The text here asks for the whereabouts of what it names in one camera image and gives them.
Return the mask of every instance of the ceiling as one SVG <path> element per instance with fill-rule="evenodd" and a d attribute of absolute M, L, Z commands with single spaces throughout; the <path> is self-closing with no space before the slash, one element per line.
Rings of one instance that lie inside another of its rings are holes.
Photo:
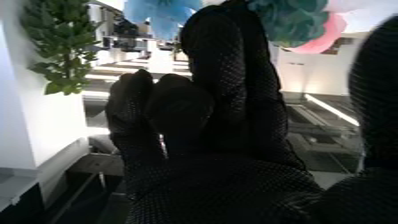
<path fill-rule="evenodd" d="M 123 10 L 125 0 L 98 0 Z M 203 0 L 205 4 L 219 4 L 224 0 Z M 349 22 L 345 33 L 368 32 L 382 21 L 398 14 L 397 0 L 335 0 L 343 8 L 356 9 L 343 13 Z"/>

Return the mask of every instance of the leaf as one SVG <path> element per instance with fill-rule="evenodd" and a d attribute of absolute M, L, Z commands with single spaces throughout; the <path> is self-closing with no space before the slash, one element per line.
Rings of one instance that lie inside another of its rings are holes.
<path fill-rule="evenodd" d="M 29 33 L 29 36 L 31 38 L 36 40 L 36 41 L 41 41 L 45 39 L 43 37 L 43 33 L 41 33 L 41 30 L 36 29 L 36 28 L 27 28 L 27 33 Z"/>
<path fill-rule="evenodd" d="M 61 91 L 63 91 L 63 87 L 54 82 L 50 82 L 48 85 L 47 85 L 45 94 L 50 95 L 50 94 L 59 93 Z"/>
<path fill-rule="evenodd" d="M 47 27 L 52 27 L 56 25 L 54 17 L 50 15 L 47 5 L 43 5 L 43 8 L 41 8 L 41 21 L 43 21 L 43 24 L 45 24 Z"/>
<path fill-rule="evenodd" d="M 48 69 L 50 65 L 47 63 L 38 63 L 34 66 L 29 68 L 36 73 L 40 74 L 52 74 L 52 70 Z"/>
<path fill-rule="evenodd" d="M 77 87 L 73 85 L 66 85 L 63 88 L 64 95 L 70 96 L 75 91 Z"/>
<path fill-rule="evenodd" d="M 73 60 L 72 60 L 72 66 L 79 67 L 82 65 L 82 60 L 80 58 L 77 57 Z"/>

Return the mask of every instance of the light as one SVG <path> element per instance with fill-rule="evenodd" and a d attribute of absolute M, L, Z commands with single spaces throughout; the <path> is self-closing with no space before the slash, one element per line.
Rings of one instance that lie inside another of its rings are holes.
<path fill-rule="evenodd" d="M 116 67 L 107 67 L 107 66 L 96 66 L 95 70 L 104 70 L 104 71 L 112 71 L 112 72 L 132 72 L 136 73 L 139 69 L 134 68 L 116 68 Z"/>
<path fill-rule="evenodd" d="M 109 128 L 89 127 L 88 134 L 89 134 L 89 137 L 96 135 L 109 135 L 111 134 Z"/>
<path fill-rule="evenodd" d="M 148 63 L 150 60 L 148 59 L 134 59 L 132 62 L 144 62 L 144 63 Z"/>
<path fill-rule="evenodd" d="M 189 62 L 187 61 L 175 61 L 173 64 L 189 66 Z"/>
<path fill-rule="evenodd" d="M 120 80 L 120 76 L 111 76 L 111 75 L 86 75 L 86 78 L 88 79 L 100 79 L 100 80 L 105 80 L 105 81 L 118 81 Z"/>
<path fill-rule="evenodd" d="M 173 74 L 182 75 L 182 76 L 192 76 L 191 72 L 173 72 Z"/>
<path fill-rule="evenodd" d="M 130 68 L 114 68 L 114 67 L 105 67 L 105 66 L 98 66 L 96 68 L 95 68 L 95 70 L 107 70 L 107 71 L 116 71 L 116 72 L 130 72 L 130 73 L 136 73 L 137 71 L 139 71 L 139 69 L 130 69 Z M 191 72 L 171 72 L 173 74 L 176 74 L 176 75 L 182 75 L 182 76 L 192 76 L 192 73 Z"/>
<path fill-rule="evenodd" d="M 333 112 L 338 117 L 359 127 L 358 120 L 326 103 L 322 102 L 310 94 L 306 94 L 306 99 L 311 101 L 329 112 Z"/>
<path fill-rule="evenodd" d="M 116 65 L 121 65 L 121 66 L 143 66 L 143 67 L 148 66 L 148 64 L 144 64 L 144 63 L 139 63 L 139 62 L 128 62 L 128 61 L 121 61 L 121 62 L 118 62 Z M 175 69 L 189 69 L 189 65 L 178 65 L 178 64 L 175 64 L 175 65 L 173 65 L 173 68 L 175 68 Z"/>
<path fill-rule="evenodd" d="M 146 64 L 144 63 L 139 63 L 139 62 L 128 62 L 128 61 L 121 61 L 121 62 L 118 62 L 116 63 L 118 65 L 121 65 L 121 66 L 146 66 Z"/>
<path fill-rule="evenodd" d="M 109 92 L 100 92 L 100 91 L 84 91 L 84 96 L 89 97 L 109 97 Z"/>

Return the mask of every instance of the white wall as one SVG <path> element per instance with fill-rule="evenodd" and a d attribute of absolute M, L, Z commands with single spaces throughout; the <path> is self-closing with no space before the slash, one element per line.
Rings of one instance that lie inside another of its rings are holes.
<path fill-rule="evenodd" d="M 34 169 L 27 123 L 16 91 L 15 69 L 6 46 L 0 12 L 0 167 Z"/>
<path fill-rule="evenodd" d="M 82 96 L 66 97 L 63 94 L 45 96 L 47 80 L 43 75 L 27 69 L 36 53 L 20 27 L 18 15 L 24 13 L 24 2 L 25 0 L 2 0 L 0 15 L 6 18 L 4 34 L 15 69 L 11 72 L 15 72 L 16 78 L 15 91 L 20 94 L 31 151 L 40 167 L 66 146 L 86 136 L 86 114 Z"/>
<path fill-rule="evenodd" d="M 349 95 L 349 73 L 363 39 L 343 45 L 338 55 L 303 55 L 279 50 L 283 91 Z"/>

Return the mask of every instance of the person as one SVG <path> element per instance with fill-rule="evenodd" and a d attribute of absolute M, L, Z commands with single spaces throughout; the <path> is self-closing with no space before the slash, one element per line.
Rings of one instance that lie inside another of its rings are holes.
<path fill-rule="evenodd" d="M 398 16 L 370 35 L 351 72 L 365 170 L 329 190 L 287 140 L 269 41 L 246 4 L 196 13 L 182 46 L 192 81 L 169 74 L 155 85 L 141 70 L 111 89 L 127 223 L 398 223 Z"/>

